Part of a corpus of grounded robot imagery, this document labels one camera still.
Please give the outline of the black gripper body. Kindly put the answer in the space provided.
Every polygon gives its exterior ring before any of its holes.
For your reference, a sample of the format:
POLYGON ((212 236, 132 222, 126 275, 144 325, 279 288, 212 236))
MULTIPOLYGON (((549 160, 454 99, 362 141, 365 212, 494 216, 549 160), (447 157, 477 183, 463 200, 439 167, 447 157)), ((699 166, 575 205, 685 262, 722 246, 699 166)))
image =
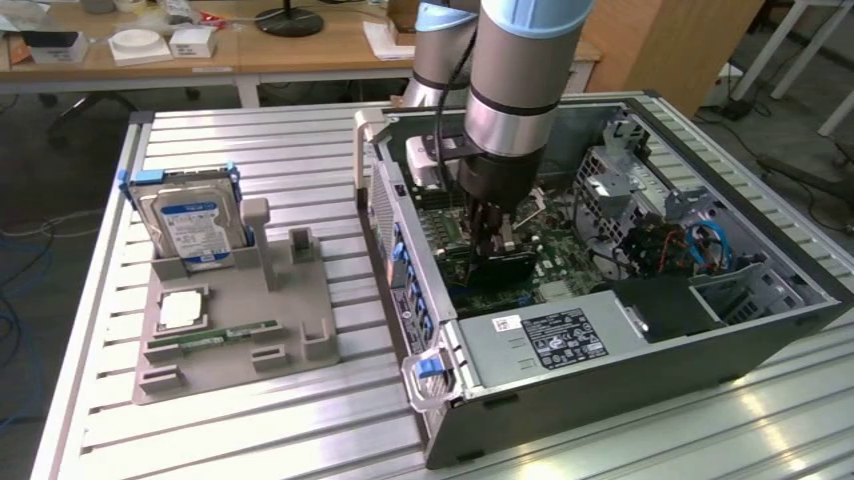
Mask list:
POLYGON ((490 153, 465 157, 458 182, 467 194, 483 204, 513 211, 533 189, 545 149, 506 157, 490 153))

